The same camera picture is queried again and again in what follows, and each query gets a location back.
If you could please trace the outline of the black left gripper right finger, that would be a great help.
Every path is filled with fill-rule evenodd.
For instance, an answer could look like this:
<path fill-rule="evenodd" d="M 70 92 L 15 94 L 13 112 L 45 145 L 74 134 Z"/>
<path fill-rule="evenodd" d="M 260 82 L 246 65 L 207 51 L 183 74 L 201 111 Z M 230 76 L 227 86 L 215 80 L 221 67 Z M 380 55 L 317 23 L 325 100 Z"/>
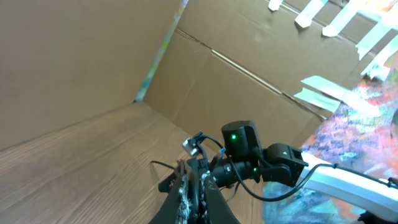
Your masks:
<path fill-rule="evenodd" d="M 239 224 L 209 172 L 200 178 L 200 223 Z"/>

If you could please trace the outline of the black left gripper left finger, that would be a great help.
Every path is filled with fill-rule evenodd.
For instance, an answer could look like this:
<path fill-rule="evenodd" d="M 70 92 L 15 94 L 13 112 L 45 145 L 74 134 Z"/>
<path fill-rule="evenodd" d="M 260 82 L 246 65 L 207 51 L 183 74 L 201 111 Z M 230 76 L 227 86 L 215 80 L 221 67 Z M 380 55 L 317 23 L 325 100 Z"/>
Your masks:
<path fill-rule="evenodd" d="M 170 174 L 158 184 L 159 192 L 168 193 L 168 196 L 149 224 L 188 223 L 188 181 L 187 174 Z"/>

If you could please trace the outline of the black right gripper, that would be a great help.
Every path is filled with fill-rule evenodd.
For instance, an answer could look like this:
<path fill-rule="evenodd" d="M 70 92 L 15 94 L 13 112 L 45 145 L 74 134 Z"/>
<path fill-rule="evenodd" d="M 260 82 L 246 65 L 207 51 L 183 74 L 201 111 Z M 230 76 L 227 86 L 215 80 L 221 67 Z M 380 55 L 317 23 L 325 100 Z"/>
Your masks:
<path fill-rule="evenodd" d="M 177 161 L 177 165 L 175 167 L 161 162 L 159 162 L 159 164 L 172 169 L 172 173 L 158 183 L 159 192 L 170 192 L 174 183 L 183 174 L 196 174 L 199 176 L 210 169 L 210 162 L 208 159 L 180 159 Z"/>

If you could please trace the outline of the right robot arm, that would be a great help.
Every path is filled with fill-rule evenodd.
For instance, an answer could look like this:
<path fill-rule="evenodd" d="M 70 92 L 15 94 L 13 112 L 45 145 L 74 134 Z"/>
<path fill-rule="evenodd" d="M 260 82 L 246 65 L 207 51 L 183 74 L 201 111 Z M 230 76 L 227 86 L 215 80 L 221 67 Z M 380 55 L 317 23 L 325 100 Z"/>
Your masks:
<path fill-rule="evenodd" d="M 206 134 L 184 140 L 189 159 L 159 183 L 167 198 L 152 223 L 236 223 L 221 189 L 244 186 L 247 179 L 286 185 L 290 194 L 308 188 L 330 195 L 362 208 L 364 223 L 397 222 L 397 179 L 375 179 L 286 144 L 262 148 L 251 120 L 228 123 L 221 132 L 224 140 L 212 159 L 202 145 Z"/>

